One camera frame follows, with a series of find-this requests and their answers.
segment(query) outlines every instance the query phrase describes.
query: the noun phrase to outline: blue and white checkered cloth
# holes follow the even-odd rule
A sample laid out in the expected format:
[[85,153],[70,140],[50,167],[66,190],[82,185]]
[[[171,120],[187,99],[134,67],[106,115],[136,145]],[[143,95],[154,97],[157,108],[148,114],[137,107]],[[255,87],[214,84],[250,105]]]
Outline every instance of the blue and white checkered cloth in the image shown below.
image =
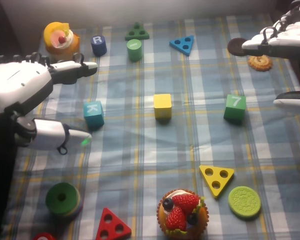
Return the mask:
[[[273,106],[283,92],[300,90],[289,61],[273,58],[273,68],[258,72],[248,57],[228,53],[232,38],[251,39],[272,26],[268,15],[228,16],[147,23],[143,59],[127,56],[125,28],[80,29],[81,52],[99,65],[97,73],[74,85],[55,85],[33,111],[85,128],[83,105],[101,101],[105,125],[85,148],[61,156],[57,151],[19,149],[3,240],[30,240],[50,232],[58,240],[94,240],[103,208],[132,229],[132,239],[165,239],[157,205],[170,190],[185,188],[206,197],[210,221],[206,240],[300,240],[300,116]],[[107,53],[94,57],[90,38],[105,36]],[[194,35],[189,57],[169,41]],[[43,44],[40,47],[45,53]],[[171,94],[172,119],[154,117],[154,94]],[[241,126],[223,119],[228,94],[246,96]],[[235,177],[215,200],[200,165],[235,169]],[[75,185],[83,210],[70,224],[55,223],[45,206],[48,189]],[[228,194],[237,186],[256,190],[262,211],[253,221],[235,217]]]

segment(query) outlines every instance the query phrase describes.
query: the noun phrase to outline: lime green round disc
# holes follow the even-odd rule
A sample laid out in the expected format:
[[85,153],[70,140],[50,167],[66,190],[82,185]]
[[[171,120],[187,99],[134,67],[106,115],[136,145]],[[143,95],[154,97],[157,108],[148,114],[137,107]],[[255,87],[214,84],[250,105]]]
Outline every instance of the lime green round disc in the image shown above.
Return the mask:
[[137,62],[142,59],[142,44],[138,39],[131,39],[126,44],[129,59],[132,62]]
[[78,199],[77,189],[69,183],[61,182],[49,189],[45,205],[51,213],[65,215],[76,207]]
[[237,186],[232,189],[228,201],[234,214],[244,219],[254,217],[261,208],[258,193],[247,186]]

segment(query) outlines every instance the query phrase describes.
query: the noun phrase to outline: green triangle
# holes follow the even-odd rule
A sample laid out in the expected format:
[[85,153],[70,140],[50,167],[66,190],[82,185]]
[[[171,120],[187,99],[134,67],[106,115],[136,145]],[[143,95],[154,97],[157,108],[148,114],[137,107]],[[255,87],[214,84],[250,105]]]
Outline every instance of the green triangle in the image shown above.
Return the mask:
[[133,28],[126,33],[125,40],[129,41],[131,39],[149,39],[149,33],[144,29],[144,26],[136,22]]

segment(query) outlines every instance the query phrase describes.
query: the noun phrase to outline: teal cube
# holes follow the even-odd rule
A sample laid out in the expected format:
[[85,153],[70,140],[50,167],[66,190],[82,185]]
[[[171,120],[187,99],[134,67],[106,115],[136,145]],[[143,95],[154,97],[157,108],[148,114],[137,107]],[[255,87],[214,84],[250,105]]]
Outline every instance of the teal cube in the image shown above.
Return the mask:
[[105,120],[101,102],[86,102],[83,105],[83,117],[89,129],[97,129],[103,126],[105,124]]
[[241,122],[245,118],[246,97],[228,94],[223,118]]

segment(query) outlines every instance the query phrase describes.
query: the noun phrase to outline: yellow triangle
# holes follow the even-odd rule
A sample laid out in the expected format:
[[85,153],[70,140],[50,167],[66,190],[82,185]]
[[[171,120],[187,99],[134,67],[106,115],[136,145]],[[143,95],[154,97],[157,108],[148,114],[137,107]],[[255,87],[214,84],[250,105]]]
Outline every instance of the yellow triangle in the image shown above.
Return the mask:
[[235,170],[232,168],[206,165],[201,165],[200,171],[215,199],[235,173]]

